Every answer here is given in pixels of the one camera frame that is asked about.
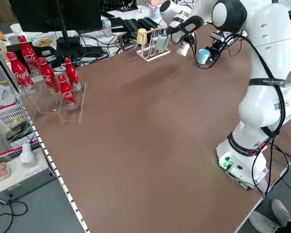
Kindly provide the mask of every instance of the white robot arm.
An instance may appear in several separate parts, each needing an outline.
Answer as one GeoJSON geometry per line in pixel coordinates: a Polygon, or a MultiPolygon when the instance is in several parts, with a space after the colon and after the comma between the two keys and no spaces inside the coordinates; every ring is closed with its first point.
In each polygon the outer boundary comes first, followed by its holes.
{"type": "MultiPolygon", "coordinates": [[[[161,6],[163,19],[169,5],[161,6]]],[[[264,142],[291,119],[291,84],[285,84],[291,71],[290,9],[291,0],[197,0],[185,20],[174,19],[179,23],[171,21],[167,28],[173,43],[210,21],[218,30],[248,34],[253,46],[251,77],[239,106],[241,121],[217,147],[219,166],[248,188],[254,188],[267,173],[264,156],[257,156],[264,142]]]]}

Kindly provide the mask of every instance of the red bottle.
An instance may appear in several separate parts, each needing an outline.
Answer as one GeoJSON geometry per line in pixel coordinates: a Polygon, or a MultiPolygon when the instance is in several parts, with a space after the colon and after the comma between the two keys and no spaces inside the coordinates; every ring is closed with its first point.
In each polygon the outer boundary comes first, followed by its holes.
{"type": "Polygon", "coordinates": [[[25,65],[18,60],[15,53],[8,52],[6,53],[6,55],[11,61],[12,72],[21,87],[28,94],[35,92],[34,82],[32,81],[31,76],[25,65]]]}
{"type": "Polygon", "coordinates": [[[40,70],[40,63],[38,61],[38,56],[31,47],[31,45],[27,42],[26,37],[20,35],[18,40],[21,45],[21,52],[23,57],[25,58],[26,63],[29,66],[30,71],[39,71],[40,70]]]}
{"type": "Polygon", "coordinates": [[[60,82],[60,92],[63,95],[63,98],[66,102],[68,109],[74,109],[77,107],[76,100],[74,99],[73,90],[69,83],[67,83],[64,75],[60,75],[58,77],[60,82]]]}
{"type": "Polygon", "coordinates": [[[78,91],[81,89],[81,84],[79,81],[77,70],[72,65],[71,59],[69,57],[66,57],[64,60],[66,63],[66,73],[69,78],[70,84],[74,91],[78,91]]]}
{"type": "Polygon", "coordinates": [[[49,92],[51,95],[57,94],[59,92],[59,87],[55,79],[54,71],[51,67],[49,67],[44,57],[39,58],[39,63],[41,65],[41,74],[43,80],[48,86],[49,92]]]}

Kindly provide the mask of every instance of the bottle cap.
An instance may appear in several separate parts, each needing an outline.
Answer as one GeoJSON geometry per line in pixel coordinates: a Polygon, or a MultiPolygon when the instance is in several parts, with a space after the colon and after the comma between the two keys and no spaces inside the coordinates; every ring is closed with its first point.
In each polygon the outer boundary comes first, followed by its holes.
{"type": "Polygon", "coordinates": [[[106,26],[111,26],[111,21],[108,19],[105,19],[102,21],[102,26],[106,27],[106,26]]]}
{"type": "Polygon", "coordinates": [[[70,57],[65,57],[64,61],[65,61],[66,64],[70,64],[71,63],[70,57]]]}
{"type": "Polygon", "coordinates": [[[23,36],[23,35],[20,35],[20,36],[18,37],[18,40],[19,40],[20,43],[26,43],[26,42],[27,42],[26,37],[23,36]]]}
{"type": "Polygon", "coordinates": [[[14,52],[7,52],[6,55],[10,61],[17,59],[16,54],[14,52]]]}
{"type": "Polygon", "coordinates": [[[44,57],[39,57],[39,63],[41,64],[41,65],[45,65],[46,63],[47,63],[47,61],[45,60],[45,58],[44,57]]]}
{"type": "Polygon", "coordinates": [[[66,77],[64,75],[60,75],[58,76],[58,80],[61,82],[61,83],[64,83],[66,82],[66,77]]]}

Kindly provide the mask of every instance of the desk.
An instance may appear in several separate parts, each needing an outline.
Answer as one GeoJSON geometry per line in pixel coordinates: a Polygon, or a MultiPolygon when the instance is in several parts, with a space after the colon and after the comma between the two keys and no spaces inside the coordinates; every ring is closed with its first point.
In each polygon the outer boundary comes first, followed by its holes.
{"type": "MultiPolygon", "coordinates": [[[[140,18],[144,18],[144,17],[149,17],[149,8],[146,7],[146,6],[143,6],[142,9],[141,9],[141,13],[138,12],[138,11],[129,11],[129,12],[120,12],[120,11],[110,11],[109,13],[114,15],[115,17],[121,17],[122,19],[132,19],[132,18],[135,18],[135,19],[140,19],[140,18]]],[[[161,20],[161,18],[159,19],[156,19],[155,21],[157,23],[159,23],[159,21],[161,20]]],[[[77,36],[78,33],[73,30],[73,31],[67,31],[68,33],[68,36],[77,36]]],[[[124,33],[113,33],[113,35],[121,35],[121,34],[124,34],[124,33]]],[[[13,36],[14,33],[9,33],[9,34],[5,34],[4,36],[8,39],[10,36],[13,36]]],[[[49,32],[49,33],[42,33],[42,32],[25,32],[25,35],[27,37],[27,40],[31,41],[33,38],[37,39],[39,37],[45,37],[45,36],[51,36],[53,41],[56,41],[56,38],[58,37],[62,37],[63,34],[61,31],[56,31],[56,32],[49,32]]],[[[83,39],[80,39],[80,42],[83,46],[86,45],[91,45],[91,46],[100,46],[102,48],[106,48],[107,47],[107,44],[108,43],[115,43],[117,41],[117,37],[111,37],[111,38],[105,38],[103,37],[103,34],[102,34],[102,31],[94,31],[94,32],[90,32],[90,33],[84,33],[82,35],[90,35],[90,36],[93,36],[95,37],[96,39],[100,40],[102,43],[98,43],[97,41],[93,40],[93,39],[89,39],[89,38],[85,38],[84,37],[84,40],[83,39]]],[[[11,43],[9,41],[5,42],[5,44],[8,46],[8,45],[11,45],[11,43]]],[[[112,56],[113,53],[115,53],[117,51],[118,48],[109,48],[109,51],[110,51],[110,56],[112,56]]],[[[93,58],[91,57],[86,57],[86,58],[83,58],[82,61],[86,61],[86,60],[92,60],[93,58]]],[[[56,68],[56,70],[60,71],[64,71],[65,68],[64,67],[59,67],[59,68],[56,68]]]]}
{"type": "MultiPolygon", "coordinates": [[[[211,25],[197,31],[199,48],[211,44],[213,31],[211,25]]],[[[169,48],[154,62],[129,51],[79,67],[88,85],[81,125],[61,124],[54,115],[33,119],[93,233],[231,233],[261,199],[219,168],[215,149],[239,122],[249,46],[243,43],[234,58],[224,52],[210,70],[198,69],[191,53],[180,57],[169,48]]],[[[291,121],[277,144],[291,153],[291,121]]],[[[284,166],[274,154],[272,180],[284,166]]]]}

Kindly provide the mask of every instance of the computer monitor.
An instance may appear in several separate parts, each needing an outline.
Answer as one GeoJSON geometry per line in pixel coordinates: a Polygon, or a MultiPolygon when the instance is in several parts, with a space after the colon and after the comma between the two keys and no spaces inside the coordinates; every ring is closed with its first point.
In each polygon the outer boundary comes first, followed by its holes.
{"type": "MultiPolygon", "coordinates": [[[[100,0],[58,0],[67,30],[101,27],[100,0]]],[[[10,0],[24,32],[61,31],[56,0],[10,0]]]]}
{"type": "Polygon", "coordinates": [[[22,30],[52,32],[61,30],[57,40],[56,57],[81,57],[91,51],[80,45],[80,38],[68,37],[67,30],[100,28],[99,0],[10,0],[22,30]]]}

